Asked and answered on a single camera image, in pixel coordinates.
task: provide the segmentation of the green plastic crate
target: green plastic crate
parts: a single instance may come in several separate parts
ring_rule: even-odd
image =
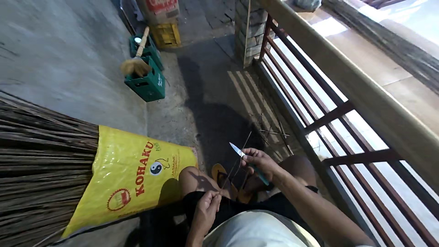
[[[134,41],[134,38],[141,38],[141,37],[142,37],[141,34],[130,37],[130,55],[132,58],[136,56],[137,48],[138,48],[136,42]],[[164,67],[162,63],[162,58],[160,57],[160,52],[157,50],[157,47],[155,46],[153,39],[149,35],[148,35],[148,39],[146,40],[145,48],[143,49],[142,52],[142,57],[147,57],[147,56],[151,56],[152,60],[154,60],[157,67],[161,71],[163,71]]]
[[[125,84],[146,102],[165,98],[165,77],[150,56],[141,58],[152,67],[152,71],[141,78],[128,75]]]

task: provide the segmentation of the white shirt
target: white shirt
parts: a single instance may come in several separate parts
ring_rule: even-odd
[[[317,240],[301,226],[266,210],[235,215],[211,231],[204,238],[203,246],[320,247]]]

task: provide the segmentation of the bamboo broom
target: bamboo broom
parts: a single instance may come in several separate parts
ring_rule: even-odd
[[[0,246],[58,240],[92,177],[98,126],[0,91]]]
[[[143,33],[142,41],[139,44],[139,48],[137,49],[136,57],[125,60],[121,64],[120,70],[122,71],[122,74],[131,75],[133,73],[136,73],[139,77],[144,77],[152,70],[151,66],[149,66],[147,63],[145,63],[145,61],[143,61],[143,59],[140,58],[142,56],[143,49],[145,48],[148,34],[149,27],[147,26],[145,28],[145,32]]]

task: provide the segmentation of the black shorts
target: black shorts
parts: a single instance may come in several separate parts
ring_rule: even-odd
[[[314,191],[315,193],[317,193],[318,191],[318,189],[314,186],[306,187]],[[205,192],[203,191],[194,191],[187,194],[183,198],[184,212],[186,214],[187,222],[189,225],[192,224],[195,208],[197,207],[197,203],[204,195],[204,193]],[[219,211],[216,213],[215,221],[213,222],[213,225],[209,232],[215,229],[224,221],[230,219],[231,217],[249,210],[267,210],[285,216],[303,227],[320,243],[320,245],[322,243],[320,238],[316,234],[314,234],[308,224],[304,222],[302,217],[300,217],[300,215],[298,214],[296,208],[294,208],[294,206],[288,201],[283,193],[277,193],[276,195],[270,197],[263,202],[249,204],[232,201],[227,197],[222,197],[221,203],[219,205]]]

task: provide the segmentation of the sandal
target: sandal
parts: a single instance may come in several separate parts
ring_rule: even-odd
[[[213,180],[215,180],[215,182],[217,184],[218,184],[219,177],[221,175],[224,176],[225,178],[227,178],[226,169],[224,169],[224,167],[221,164],[215,164],[212,167],[212,178],[213,178]],[[230,181],[230,179],[229,179],[229,182],[230,182],[232,195],[238,195],[238,190],[236,189],[235,185],[232,183],[232,181]]]
[[[244,183],[242,183],[242,186],[238,191],[238,198],[237,198],[238,201],[245,203],[245,204],[248,204],[254,195],[253,193],[246,194],[244,191],[244,186],[247,183],[247,179],[248,179],[248,173],[245,176]]]

